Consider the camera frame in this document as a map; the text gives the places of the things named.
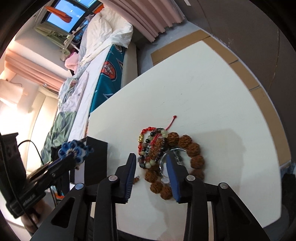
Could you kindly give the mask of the person's left hand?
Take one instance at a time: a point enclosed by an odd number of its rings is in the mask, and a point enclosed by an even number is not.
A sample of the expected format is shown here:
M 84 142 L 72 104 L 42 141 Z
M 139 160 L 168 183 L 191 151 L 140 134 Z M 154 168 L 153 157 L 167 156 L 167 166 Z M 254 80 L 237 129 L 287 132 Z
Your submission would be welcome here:
M 34 207 L 33 212 L 30 214 L 30 218 L 24 214 L 21 216 L 21 221 L 25 229 L 34 234 L 37 228 L 53 211 L 53 208 L 44 200 L 41 199 Z

